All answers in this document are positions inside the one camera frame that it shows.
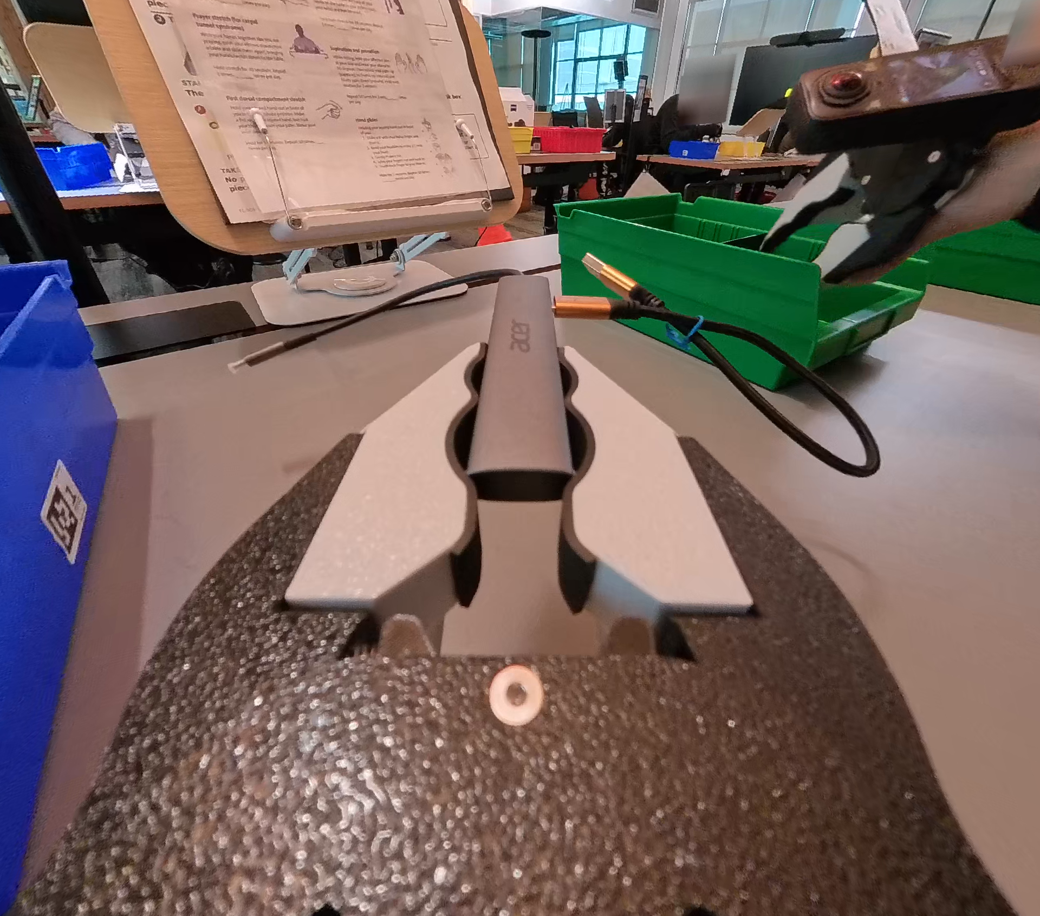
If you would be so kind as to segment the person's right hand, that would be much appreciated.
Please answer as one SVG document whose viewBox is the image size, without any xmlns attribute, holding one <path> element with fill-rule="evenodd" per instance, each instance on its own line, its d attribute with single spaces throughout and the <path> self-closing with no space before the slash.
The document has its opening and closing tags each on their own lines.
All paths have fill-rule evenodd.
<svg viewBox="0 0 1040 916">
<path fill-rule="evenodd" d="M 1038 197 L 1039 122 L 994 135 L 970 178 L 926 224 L 912 252 L 957 233 L 1020 220 Z"/>
</svg>

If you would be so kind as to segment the black stand pole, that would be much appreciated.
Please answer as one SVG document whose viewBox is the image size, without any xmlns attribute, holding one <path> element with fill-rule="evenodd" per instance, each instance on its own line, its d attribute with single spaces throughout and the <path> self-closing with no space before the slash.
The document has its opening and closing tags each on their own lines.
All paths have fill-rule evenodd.
<svg viewBox="0 0 1040 916">
<path fill-rule="evenodd" d="M 109 298 L 51 184 L 8 91 L 1 88 L 1 186 L 23 243 L 37 261 L 62 259 L 82 307 Z"/>
</svg>

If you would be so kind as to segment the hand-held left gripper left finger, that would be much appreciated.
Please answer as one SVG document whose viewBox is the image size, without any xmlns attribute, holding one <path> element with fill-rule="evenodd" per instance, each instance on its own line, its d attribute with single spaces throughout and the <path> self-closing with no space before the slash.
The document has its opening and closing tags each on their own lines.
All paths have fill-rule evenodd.
<svg viewBox="0 0 1040 916">
<path fill-rule="evenodd" d="M 475 410 L 486 346 L 468 346 L 361 434 L 285 592 L 292 609 L 410 616 L 440 649 L 480 568 L 477 498 L 456 434 Z"/>
</svg>

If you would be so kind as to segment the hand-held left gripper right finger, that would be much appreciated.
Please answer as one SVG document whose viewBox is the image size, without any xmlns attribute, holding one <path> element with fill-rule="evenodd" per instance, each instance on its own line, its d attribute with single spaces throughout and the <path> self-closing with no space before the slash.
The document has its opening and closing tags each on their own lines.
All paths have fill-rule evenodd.
<svg viewBox="0 0 1040 916">
<path fill-rule="evenodd" d="M 743 616 L 753 606 L 678 435 L 573 347 L 561 354 L 577 447 L 565 488 L 558 579 L 570 611 Z"/>
</svg>

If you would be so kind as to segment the green plastic bin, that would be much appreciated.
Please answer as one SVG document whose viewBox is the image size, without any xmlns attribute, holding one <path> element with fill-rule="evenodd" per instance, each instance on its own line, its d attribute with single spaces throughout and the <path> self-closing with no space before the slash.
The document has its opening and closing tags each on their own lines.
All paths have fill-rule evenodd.
<svg viewBox="0 0 1040 916">
<path fill-rule="evenodd" d="M 1039 304 L 1039 234 L 1003 221 L 957 233 L 915 253 L 929 283 L 1007 300 Z"/>
<path fill-rule="evenodd" d="M 747 328 L 813 371 L 865 351 L 914 316 L 929 282 L 926 259 L 907 259 L 869 285 L 825 285 L 814 261 L 833 225 L 809 226 L 768 255 L 737 244 L 761 243 L 780 214 L 713 197 L 687 203 L 677 193 L 558 204 L 562 290 L 608 295 L 582 264 L 593 254 L 670 310 Z"/>
</svg>

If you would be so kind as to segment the printed instruction sheet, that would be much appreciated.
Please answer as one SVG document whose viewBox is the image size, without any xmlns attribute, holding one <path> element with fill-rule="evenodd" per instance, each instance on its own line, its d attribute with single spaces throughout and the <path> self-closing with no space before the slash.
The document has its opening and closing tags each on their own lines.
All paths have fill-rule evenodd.
<svg viewBox="0 0 1040 916">
<path fill-rule="evenodd" d="M 128 0 L 227 223 L 479 219 L 510 188 L 457 0 Z"/>
</svg>

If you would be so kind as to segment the black monitor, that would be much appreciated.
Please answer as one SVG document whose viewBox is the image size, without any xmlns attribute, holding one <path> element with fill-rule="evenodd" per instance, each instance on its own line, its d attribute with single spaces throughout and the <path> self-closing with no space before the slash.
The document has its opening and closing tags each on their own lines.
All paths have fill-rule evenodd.
<svg viewBox="0 0 1040 916">
<path fill-rule="evenodd" d="M 728 121 L 742 126 L 757 111 L 784 99 L 799 79 L 820 68 L 868 58 L 875 35 L 817 41 L 812 44 L 749 47 L 737 69 Z"/>
</svg>

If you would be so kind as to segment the slim grey USB hub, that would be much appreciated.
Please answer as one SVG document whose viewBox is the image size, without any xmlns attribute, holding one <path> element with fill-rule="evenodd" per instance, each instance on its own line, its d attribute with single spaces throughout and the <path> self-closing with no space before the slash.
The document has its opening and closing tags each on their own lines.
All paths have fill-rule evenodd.
<svg viewBox="0 0 1040 916">
<path fill-rule="evenodd" d="M 543 276 L 498 268 L 440 278 L 229 368 L 258 367 L 337 329 L 463 285 L 496 289 L 487 341 L 456 356 L 366 425 L 343 478 L 346 501 L 435 519 L 478 501 L 556 501 L 573 477 L 574 456 Z"/>
</svg>

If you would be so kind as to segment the wooden document stand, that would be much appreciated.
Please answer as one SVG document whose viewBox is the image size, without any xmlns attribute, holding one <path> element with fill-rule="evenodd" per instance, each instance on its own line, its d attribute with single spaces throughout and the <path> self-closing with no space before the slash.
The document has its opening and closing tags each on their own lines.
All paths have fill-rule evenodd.
<svg viewBox="0 0 1040 916">
<path fill-rule="evenodd" d="M 90 25 L 32 23 L 22 40 L 58 113 L 78 129 L 114 133 L 131 125 L 100 41 Z"/>
<path fill-rule="evenodd" d="M 215 248 L 252 258 L 287 255 L 281 280 L 253 287 L 267 323 L 295 325 L 333 319 L 440 280 L 443 272 L 432 267 L 409 268 L 409 238 L 415 254 L 420 255 L 436 242 L 439 233 L 506 223 L 519 209 L 521 174 L 510 145 L 489 52 L 479 25 L 459 0 L 494 139 L 509 177 L 504 198 L 496 195 L 487 214 L 470 221 L 463 221 L 461 216 L 426 216 L 411 223 L 391 223 L 379 232 L 363 225 L 350 225 L 345 231 L 297 232 L 288 241 L 274 238 L 269 225 L 264 223 L 227 221 L 128 0 L 84 1 L 116 87 L 131 113 L 131 125 L 175 219 Z"/>
</svg>

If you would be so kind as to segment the blue bin with white label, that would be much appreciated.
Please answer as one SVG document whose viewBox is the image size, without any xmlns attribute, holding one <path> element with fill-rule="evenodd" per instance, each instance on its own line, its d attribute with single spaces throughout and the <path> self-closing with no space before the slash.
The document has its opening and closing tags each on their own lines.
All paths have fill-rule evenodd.
<svg viewBox="0 0 1040 916">
<path fill-rule="evenodd" d="M 2 913 L 22 878 L 116 418 L 68 264 L 2 266 Z"/>
</svg>

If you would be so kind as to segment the red plastic bin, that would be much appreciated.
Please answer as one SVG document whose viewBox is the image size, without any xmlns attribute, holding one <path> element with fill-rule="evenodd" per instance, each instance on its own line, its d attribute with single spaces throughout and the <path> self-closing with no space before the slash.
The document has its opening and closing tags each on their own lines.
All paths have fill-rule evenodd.
<svg viewBox="0 0 1040 916">
<path fill-rule="evenodd" d="M 531 151 L 541 154 L 598 154 L 603 148 L 606 129 L 588 127 L 535 127 Z"/>
</svg>

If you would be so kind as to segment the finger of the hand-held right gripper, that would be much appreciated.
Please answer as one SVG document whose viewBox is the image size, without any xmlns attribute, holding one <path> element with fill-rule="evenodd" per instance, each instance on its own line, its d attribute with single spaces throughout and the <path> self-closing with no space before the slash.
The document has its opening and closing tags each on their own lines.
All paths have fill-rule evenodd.
<svg viewBox="0 0 1040 916">
<path fill-rule="evenodd" d="M 861 155 L 828 155 L 785 203 L 780 217 L 762 238 L 760 251 L 771 254 L 814 224 L 834 224 L 835 230 L 820 255 L 861 255 L 868 246 L 867 185 L 868 166 Z"/>
<path fill-rule="evenodd" d="M 818 255 L 823 283 L 862 285 L 891 272 L 930 243 L 936 223 L 932 211 L 839 225 Z"/>
</svg>

